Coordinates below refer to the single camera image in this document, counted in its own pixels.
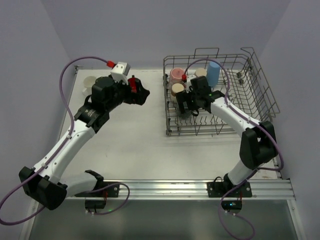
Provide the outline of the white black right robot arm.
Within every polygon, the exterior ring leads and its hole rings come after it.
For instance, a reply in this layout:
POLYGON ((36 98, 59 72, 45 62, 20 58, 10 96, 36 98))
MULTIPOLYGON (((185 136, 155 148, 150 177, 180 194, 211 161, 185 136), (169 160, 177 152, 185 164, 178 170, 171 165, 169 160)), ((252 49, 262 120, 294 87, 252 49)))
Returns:
POLYGON ((227 95, 219 90, 213 91, 205 76, 188 79, 183 74, 182 81, 186 89, 175 95, 181 113, 189 110, 197 116, 203 109, 222 119, 241 138, 238 163, 223 177, 222 182, 213 184, 213 188, 224 192, 231 190, 278 155, 271 122, 261 122, 245 114, 228 100, 227 95))

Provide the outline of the red mug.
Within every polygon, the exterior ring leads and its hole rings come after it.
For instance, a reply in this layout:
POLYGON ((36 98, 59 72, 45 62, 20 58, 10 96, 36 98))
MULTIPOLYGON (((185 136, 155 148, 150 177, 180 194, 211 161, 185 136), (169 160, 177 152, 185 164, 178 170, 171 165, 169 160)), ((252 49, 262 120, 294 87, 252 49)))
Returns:
POLYGON ((136 78, 134 76, 128 79, 128 84, 130 86, 131 92, 137 93, 136 78))

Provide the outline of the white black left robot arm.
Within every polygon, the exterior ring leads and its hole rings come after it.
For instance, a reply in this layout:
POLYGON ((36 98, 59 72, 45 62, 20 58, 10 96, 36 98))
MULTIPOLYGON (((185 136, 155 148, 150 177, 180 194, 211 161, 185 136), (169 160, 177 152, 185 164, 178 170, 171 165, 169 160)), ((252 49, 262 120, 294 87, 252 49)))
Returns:
POLYGON ((111 76, 97 78, 63 137, 32 168, 25 166, 20 170, 18 176, 26 195, 49 210, 74 195, 71 186, 61 181, 67 166, 110 119, 112 110, 122 103, 142 106, 149 95, 150 91, 135 76, 128 83, 116 82, 111 76))

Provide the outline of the grey mug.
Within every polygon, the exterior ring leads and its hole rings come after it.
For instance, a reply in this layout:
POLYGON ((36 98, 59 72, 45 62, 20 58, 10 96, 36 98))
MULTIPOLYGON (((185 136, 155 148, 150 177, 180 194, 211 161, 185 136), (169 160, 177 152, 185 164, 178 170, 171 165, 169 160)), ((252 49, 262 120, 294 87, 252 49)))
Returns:
POLYGON ((191 116, 197 117, 199 115, 199 110, 185 109, 184 112, 181 112, 180 110, 178 110, 177 111, 177 115, 182 119, 186 119, 186 118, 189 118, 191 116))

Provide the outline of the white mug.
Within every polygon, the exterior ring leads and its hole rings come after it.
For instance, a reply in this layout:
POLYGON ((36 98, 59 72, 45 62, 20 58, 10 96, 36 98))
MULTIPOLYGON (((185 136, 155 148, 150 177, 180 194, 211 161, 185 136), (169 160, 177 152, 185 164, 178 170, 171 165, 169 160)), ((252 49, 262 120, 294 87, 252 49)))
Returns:
POLYGON ((95 84, 96 79, 97 78, 95 76, 87 76, 83 80, 83 90, 82 90, 83 95, 88 96, 92 94, 92 86, 95 84))

